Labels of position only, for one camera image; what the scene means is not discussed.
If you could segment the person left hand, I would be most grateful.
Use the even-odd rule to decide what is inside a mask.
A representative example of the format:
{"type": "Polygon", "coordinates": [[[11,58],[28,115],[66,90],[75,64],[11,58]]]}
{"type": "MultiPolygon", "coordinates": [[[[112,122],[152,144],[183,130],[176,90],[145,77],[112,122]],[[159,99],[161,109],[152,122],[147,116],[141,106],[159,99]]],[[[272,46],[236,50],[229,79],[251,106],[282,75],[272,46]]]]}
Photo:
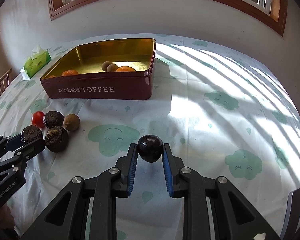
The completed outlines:
{"type": "Polygon", "coordinates": [[[10,208],[5,203],[0,209],[0,228],[2,229],[14,229],[15,222],[11,215],[10,208]]]}

